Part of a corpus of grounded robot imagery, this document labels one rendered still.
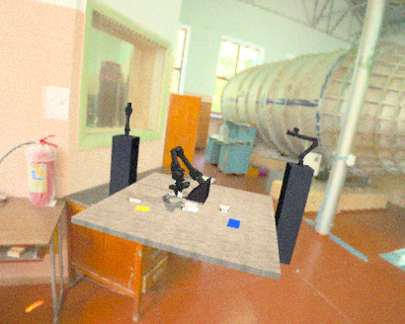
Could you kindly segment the blue flat plate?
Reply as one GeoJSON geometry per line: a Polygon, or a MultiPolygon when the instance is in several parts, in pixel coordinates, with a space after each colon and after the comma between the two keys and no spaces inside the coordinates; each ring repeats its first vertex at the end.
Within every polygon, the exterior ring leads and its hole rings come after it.
{"type": "Polygon", "coordinates": [[[227,226],[239,228],[239,226],[240,226],[240,221],[241,221],[241,220],[229,219],[229,222],[228,222],[227,226]]]}

